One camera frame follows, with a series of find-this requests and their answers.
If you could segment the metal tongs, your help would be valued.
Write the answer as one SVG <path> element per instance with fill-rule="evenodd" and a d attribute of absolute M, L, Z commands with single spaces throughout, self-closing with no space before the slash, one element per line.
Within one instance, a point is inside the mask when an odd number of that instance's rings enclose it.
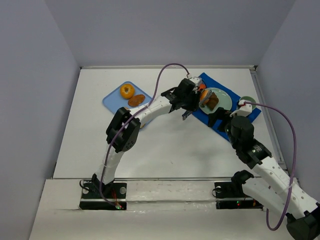
<path fill-rule="evenodd" d="M 198 91 L 192 106 L 182 114 L 182 120 L 186 120 L 193 112 L 196 112 L 200 106 L 205 105 L 211 95 L 211 90 L 202 90 L 201 92 Z"/>

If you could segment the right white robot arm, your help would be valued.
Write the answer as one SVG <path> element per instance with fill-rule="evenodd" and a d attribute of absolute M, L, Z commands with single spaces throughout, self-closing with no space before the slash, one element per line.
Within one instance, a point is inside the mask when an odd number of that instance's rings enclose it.
<path fill-rule="evenodd" d="M 268 211 L 287 219 L 286 229 L 295 240 L 314 240 L 320 235 L 320 203 L 294 183 L 271 152 L 254 138 L 254 126 L 245 116 L 219 107 L 208 115 L 208 126 L 220 121 L 237 157 L 267 185 L 247 170 L 236 172 L 231 182 L 236 190 L 257 200 Z"/>

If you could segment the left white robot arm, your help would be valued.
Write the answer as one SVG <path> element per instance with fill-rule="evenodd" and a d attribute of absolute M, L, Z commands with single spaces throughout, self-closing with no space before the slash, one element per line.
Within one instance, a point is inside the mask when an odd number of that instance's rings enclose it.
<path fill-rule="evenodd" d="M 149 103 L 117 110 L 106 130 L 104 160 L 91 178 L 100 194 L 105 196 L 111 191 L 120 160 L 137 142 L 141 127 L 161 115 L 179 109 L 184 109 L 189 114 L 196 111 L 199 108 L 202 83 L 199 77 L 184 78 L 178 86 L 162 92 Z"/>

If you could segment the dark brown bread piece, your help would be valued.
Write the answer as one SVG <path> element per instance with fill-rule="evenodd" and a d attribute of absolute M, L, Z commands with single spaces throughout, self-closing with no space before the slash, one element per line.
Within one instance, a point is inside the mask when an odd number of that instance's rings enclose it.
<path fill-rule="evenodd" d="M 211 111 L 218 105 L 219 98 L 215 93 L 212 93 L 211 96 L 207 99 L 205 106 L 207 106 Z"/>

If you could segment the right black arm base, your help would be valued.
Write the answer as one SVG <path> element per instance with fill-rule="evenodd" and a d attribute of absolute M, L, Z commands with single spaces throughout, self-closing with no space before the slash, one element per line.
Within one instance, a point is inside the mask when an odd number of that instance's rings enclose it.
<path fill-rule="evenodd" d="M 243 185 L 254 175 L 247 170 L 236 172 L 230 181 L 214 184 L 211 192 L 218 210 L 263 209 L 263 205 L 243 192 Z"/>

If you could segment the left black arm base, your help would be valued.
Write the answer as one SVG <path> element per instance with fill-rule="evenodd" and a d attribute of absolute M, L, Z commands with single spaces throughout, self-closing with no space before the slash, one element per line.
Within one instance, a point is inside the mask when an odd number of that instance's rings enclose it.
<path fill-rule="evenodd" d="M 94 174 L 91 179 L 81 179 L 81 197 L 79 208 L 92 211 L 125 211 L 127 209 L 127 183 L 113 181 L 102 184 L 102 194 L 99 192 L 100 182 Z"/>

